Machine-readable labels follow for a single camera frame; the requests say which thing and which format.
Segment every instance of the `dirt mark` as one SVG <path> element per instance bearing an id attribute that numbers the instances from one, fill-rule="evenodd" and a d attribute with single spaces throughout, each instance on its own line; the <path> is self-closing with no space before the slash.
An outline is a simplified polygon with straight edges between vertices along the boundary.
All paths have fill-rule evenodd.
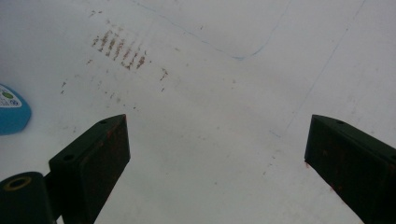
<path id="1" fill-rule="evenodd" d="M 96 13 L 96 12 L 92 10 L 92 11 L 91 11 L 91 15 L 90 15 L 88 18 L 92 17 L 95 13 Z"/>
<path id="2" fill-rule="evenodd" d="M 139 64 L 137 65 L 136 69 L 139 69 L 145 63 L 145 56 L 140 57 Z"/>
<path id="3" fill-rule="evenodd" d="M 168 76 L 168 71 L 166 71 L 166 69 L 163 68 L 163 77 L 160 79 L 160 81 L 162 81 L 164 78 L 166 78 Z"/>
<path id="4" fill-rule="evenodd" d="M 142 47 L 143 42 L 137 47 L 134 47 L 135 41 L 128 41 L 128 38 L 126 38 L 133 36 L 132 34 L 123 32 L 123 28 L 115 24 L 110 24 L 109 20 L 107 20 L 107 23 L 110 29 L 103 35 L 97 35 L 92 41 L 92 47 L 99 52 L 106 52 L 105 55 L 112 59 L 113 62 L 119 63 L 128 70 L 134 67 L 135 62 L 137 63 L 135 69 L 141 68 L 148 59 L 148 51 Z"/>

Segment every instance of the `scratch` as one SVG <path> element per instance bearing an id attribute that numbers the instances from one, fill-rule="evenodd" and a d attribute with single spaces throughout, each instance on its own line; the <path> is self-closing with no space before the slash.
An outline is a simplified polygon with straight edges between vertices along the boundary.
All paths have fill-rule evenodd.
<path id="1" fill-rule="evenodd" d="M 137 46 L 137 52 L 140 52 L 140 47 L 142 47 L 142 44 L 139 44 L 139 46 Z"/>
<path id="2" fill-rule="evenodd" d="M 282 136 L 280 136 L 279 134 L 275 133 L 275 132 L 272 131 L 272 130 L 270 130 L 270 133 L 273 134 L 275 137 L 278 137 L 278 138 L 282 137 Z"/>
<path id="3" fill-rule="evenodd" d="M 90 15 L 88 18 L 90 18 L 91 16 L 93 16 L 95 13 L 96 13 L 95 11 L 92 11 L 91 15 Z"/>
<path id="4" fill-rule="evenodd" d="M 160 79 L 160 81 L 162 81 L 167 76 L 168 76 L 168 71 L 166 71 L 166 69 L 163 68 L 163 77 Z"/>
<path id="5" fill-rule="evenodd" d="M 260 53 L 263 49 L 265 49 L 265 47 L 267 47 L 268 43 L 271 41 L 272 36 L 274 34 L 274 32 L 277 30 L 277 28 L 280 25 L 280 22 L 282 21 L 283 17 L 285 17 L 286 13 L 289 10 L 289 6 L 291 4 L 292 0 L 289 0 L 288 4 L 285 7 L 285 10 L 283 11 L 283 13 L 280 15 L 279 19 L 277 19 L 276 25 L 273 27 L 273 29 L 271 30 L 271 33 L 268 35 L 268 38 L 265 40 L 265 42 L 262 44 L 262 46 L 256 50 L 254 53 L 250 54 L 249 57 L 252 57 L 258 53 Z"/>
<path id="6" fill-rule="evenodd" d="M 318 83 L 318 80 L 320 79 L 320 77 L 324 74 L 324 72 L 327 69 L 327 66 L 329 65 L 330 61 L 332 60 L 332 56 L 334 56 L 335 52 L 338 50 L 338 47 L 340 46 L 341 42 L 344 40 L 344 37 L 346 36 L 347 32 L 349 31 L 349 26 L 350 24 L 355 20 L 355 18 L 358 16 L 359 12 L 361 11 L 361 8 L 363 7 L 364 3 L 366 2 L 366 0 L 363 0 L 361 2 L 360 7 L 358 8 L 357 12 L 355 13 L 355 16 L 352 18 L 351 22 L 346 26 L 346 29 L 343 33 L 343 35 L 341 36 L 341 38 L 338 40 L 337 44 L 335 45 L 335 47 L 332 49 L 332 53 L 330 54 L 329 58 L 327 59 L 326 63 L 323 65 L 322 69 L 320 70 L 319 74 L 317 75 L 317 77 L 314 80 L 314 83 L 312 83 L 311 87 L 309 88 L 308 92 L 306 93 L 304 99 L 301 101 L 301 103 L 298 105 L 297 110 L 295 111 L 294 115 L 292 116 L 288 126 L 286 127 L 286 130 L 290 127 L 290 125 L 294 122 L 294 119 L 296 118 L 298 112 L 300 112 L 301 108 L 303 107 L 303 105 L 305 104 L 306 100 L 308 99 L 308 96 L 311 94 L 312 90 L 315 88 L 315 86 Z"/>

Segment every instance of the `blue device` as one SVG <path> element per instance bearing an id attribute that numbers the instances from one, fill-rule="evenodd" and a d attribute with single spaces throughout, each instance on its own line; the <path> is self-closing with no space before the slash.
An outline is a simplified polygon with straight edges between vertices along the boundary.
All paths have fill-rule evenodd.
<path id="1" fill-rule="evenodd" d="M 0 135 L 21 131 L 31 114 L 29 105 L 20 95 L 0 84 Z"/>

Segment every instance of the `bolt hole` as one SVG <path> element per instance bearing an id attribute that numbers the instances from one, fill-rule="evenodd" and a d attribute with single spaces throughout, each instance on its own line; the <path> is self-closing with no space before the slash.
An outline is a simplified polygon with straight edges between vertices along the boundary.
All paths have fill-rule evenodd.
<path id="1" fill-rule="evenodd" d="M 67 155 L 64 157 L 64 161 L 71 161 L 74 159 L 74 155 Z"/>
<path id="2" fill-rule="evenodd" d="M 13 180 L 9 181 L 4 186 L 4 190 L 5 191 L 13 191 L 13 190 L 21 189 L 21 188 L 25 187 L 26 185 L 30 184 L 31 181 L 32 181 L 32 178 L 30 176 L 23 176 L 23 177 L 13 179 Z"/>

